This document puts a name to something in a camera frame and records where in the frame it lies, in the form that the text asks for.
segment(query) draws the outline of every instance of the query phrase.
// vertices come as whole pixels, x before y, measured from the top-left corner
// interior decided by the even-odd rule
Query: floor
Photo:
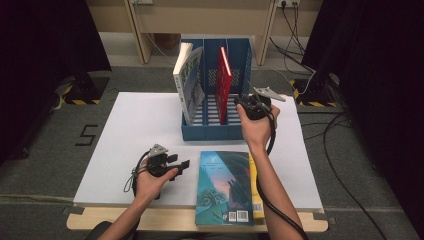
[[[84,239],[87,232],[66,228],[71,194],[76,192],[78,179],[98,141],[96,137],[92,145],[76,147],[75,143],[82,141],[81,129],[96,123],[89,134],[101,135],[118,91],[174,90],[172,82],[138,80],[143,80],[139,76],[142,74],[158,76],[159,80],[170,74],[178,50],[156,49],[150,62],[143,65],[132,34],[101,33],[101,38],[114,70],[102,104],[65,105],[55,111],[32,144],[30,158],[8,161],[0,168],[0,239]],[[307,38],[300,40],[305,47]],[[290,39],[280,37],[274,41],[286,48]],[[293,45],[288,49],[298,51]],[[288,80],[303,75],[290,71],[305,70],[292,61],[287,60],[286,65],[270,45],[265,65],[253,65],[252,80],[292,95]],[[342,115],[325,132],[328,123],[344,111],[342,102],[338,103],[336,108],[298,107],[309,160],[329,221],[326,232],[309,233],[309,238],[383,239],[378,226],[387,239],[419,239],[390,187],[373,168],[349,114]]]

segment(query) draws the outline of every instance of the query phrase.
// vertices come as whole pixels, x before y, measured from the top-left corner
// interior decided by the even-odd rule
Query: gray carpet
[[[72,205],[118,92],[175,92],[172,68],[114,67],[112,73],[96,75],[110,76],[99,105],[62,106],[44,121],[29,148],[29,158],[9,160],[1,166],[0,239],[84,239],[87,232],[67,229],[63,211]],[[254,86],[270,86],[291,95],[290,85],[275,71],[254,70],[251,81]],[[301,124],[305,124],[304,138],[312,137],[305,140],[306,148],[331,220],[328,231],[308,235],[311,239],[381,239],[338,182],[325,157],[323,136],[319,134],[327,126],[324,123],[343,109],[298,107],[298,111]],[[340,179],[389,239],[419,239],[385,179],[373,169],[349,116],[345,114],[339,120],[345,121],[328,131],[326,148]],[[95,135],[91,145],[90,138],[80,137],[86,125],[96,126],[85,131]]]

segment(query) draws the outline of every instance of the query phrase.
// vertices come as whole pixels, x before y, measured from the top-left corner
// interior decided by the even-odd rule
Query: hand
[[[152,176],[146,168],[139,169],[137,177],[137,194],[135,199],[153,201],[159,194],[163,185],[178,173],[178,169],[174,168],[165,173],[161,177]]]
[[[259,120],[250,120],[246,115],[246,111],[240,104],[237,104],[237,112],[240,116],[244,140],[251,151],[253,149],[265,149],[271,137],[269,119],[264,117]],[[272,105],[271,113],[274,116],[275,129],[277,129],[277,117],[280,114],[280,109]]]

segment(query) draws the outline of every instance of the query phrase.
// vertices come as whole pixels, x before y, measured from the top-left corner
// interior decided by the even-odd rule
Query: finger
[[[278,115],[280,115],[280,109],[275,105],[271,105],[271,113],[275,118],[277,118]]]
[[[163,182],[165,183],[166,181],[168,181],[169,179],[175,177],[175,175],[177,175],[178,173],[178,168],[173,168],[171,170],[169,170],[168,172],[166,172],[162,177],[160,177]]]
[[[244,108],[240,104],[237,104],[237,112],[240,116],[240,120],[242,122],[246,121],[246,119],[247,119],[246,111],[244,110]]]

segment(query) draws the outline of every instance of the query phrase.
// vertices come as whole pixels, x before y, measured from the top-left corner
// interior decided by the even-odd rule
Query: white paper
[[[293,98],[273,101],[281,109],[277,137],[270,159],[297,209],[322,209]],[[248,151],[244,140],[187,141],[181,132],[182,113],[177,93],[119,93],[96,149],[76,193],[79,206],[127,206],[134,196],[124,193],[144,152],[154,144],[178,154],[190,167],[165,184],[151,206],[187,207],[196,204],[201,151]]]

